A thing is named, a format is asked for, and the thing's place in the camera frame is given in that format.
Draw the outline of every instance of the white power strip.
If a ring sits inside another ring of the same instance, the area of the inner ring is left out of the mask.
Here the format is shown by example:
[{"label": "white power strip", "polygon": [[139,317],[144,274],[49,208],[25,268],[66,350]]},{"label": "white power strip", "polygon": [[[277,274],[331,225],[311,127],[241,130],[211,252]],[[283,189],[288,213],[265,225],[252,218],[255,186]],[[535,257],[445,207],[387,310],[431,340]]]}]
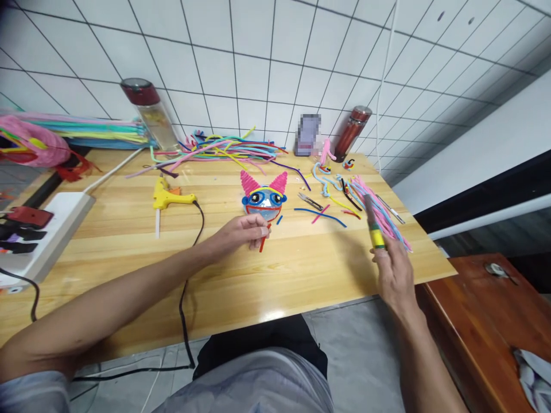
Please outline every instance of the white power strip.
[{"label": "white power strip", "polygon": [[[42,208],[53,213],[52,219],[43,229],[47,231],[44,238],[38,241],[18,241],[24,244],[38,243],[35,250],[28,254],[0,254],[0,267],[37,283],[42,282],[95,201],[95,198],[84,192],[61,192],[55,195]],[[8,289],[9,293],[18,293],[28,285],[25,281],[0,274],[0,289]]]}]

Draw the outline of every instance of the hand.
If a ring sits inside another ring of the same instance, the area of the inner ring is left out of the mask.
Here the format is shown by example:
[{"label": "hand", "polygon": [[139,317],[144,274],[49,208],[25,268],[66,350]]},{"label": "hand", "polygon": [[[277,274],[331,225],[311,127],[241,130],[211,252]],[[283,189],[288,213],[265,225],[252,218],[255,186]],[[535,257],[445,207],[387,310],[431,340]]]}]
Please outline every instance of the hand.
[{"label": "hand", "polygon": [[217,233],[202,244],[211,255],[226,256],[240,246],[249,244],[251,250],[260,247],[263,237],[270,237],[268,222],[260,214],[244,215],[233,218]]},{"label": "hand", "polygon": [[373,262],[379,267],[379,293],[395,312],[406,313],[418,309],[413,283],[413,266],[403,244],[383,235],[386,250],[370,250]]}]

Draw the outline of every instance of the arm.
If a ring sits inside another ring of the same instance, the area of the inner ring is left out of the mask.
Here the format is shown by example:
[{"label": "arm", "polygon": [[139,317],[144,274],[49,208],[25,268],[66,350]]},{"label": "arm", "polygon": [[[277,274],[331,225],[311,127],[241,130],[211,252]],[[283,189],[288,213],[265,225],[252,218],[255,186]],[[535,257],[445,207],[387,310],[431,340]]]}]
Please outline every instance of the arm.
[{"label": "arm", "polygon": [[379,291],[398,329],[401,388],[408,413],[468,413],[430,335],[417,304],[413,267],[403,245],[385,238],[386,250],[376,250]]},{"label": "arm", "polygon": [[238,217],[198,246],[122,275],[80,295],[23,329],[0,350],[0,383],[57,370],[69,379],[75,361],[94,344],[136,319],[204,267],[269,234],[260,215]]}]

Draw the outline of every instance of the red thermos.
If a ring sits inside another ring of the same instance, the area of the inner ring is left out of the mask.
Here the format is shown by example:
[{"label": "red thermos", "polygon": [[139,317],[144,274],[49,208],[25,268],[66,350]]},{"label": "red thermos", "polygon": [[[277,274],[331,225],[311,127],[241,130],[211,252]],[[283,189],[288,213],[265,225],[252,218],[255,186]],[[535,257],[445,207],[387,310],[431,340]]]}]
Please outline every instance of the red thermos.
[{"label": "red thermos", "polygon": [[344,126],[343,133],[335,146],[334,155],[338,163],[344,162],[346,155],[348,155],[356,138],[362,133],[363,127],[366,125],[372,113],[371,109],[367,106],[356,106],[352,110],[348,122]]}]

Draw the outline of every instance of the yellow glue gun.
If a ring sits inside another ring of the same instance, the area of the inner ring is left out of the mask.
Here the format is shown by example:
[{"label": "yellow glue gun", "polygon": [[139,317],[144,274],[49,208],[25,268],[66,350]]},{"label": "yellow glue gun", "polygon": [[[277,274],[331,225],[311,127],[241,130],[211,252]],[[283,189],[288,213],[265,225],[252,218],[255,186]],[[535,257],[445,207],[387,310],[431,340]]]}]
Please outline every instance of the yellow glue gun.
[{"label": "yellow glue gun", "polygon": [[155,202],[153,203],[154,209],[166,209],[168,204],[193,204],[194,201],[197,201],[197,197],[194,194],[190,195],[179,195],[172,192],[169,192],[170,186],[168,185],[164,177],[158,177],[157,182],[155,183],[155,190],[153,191],[153,198]]}]

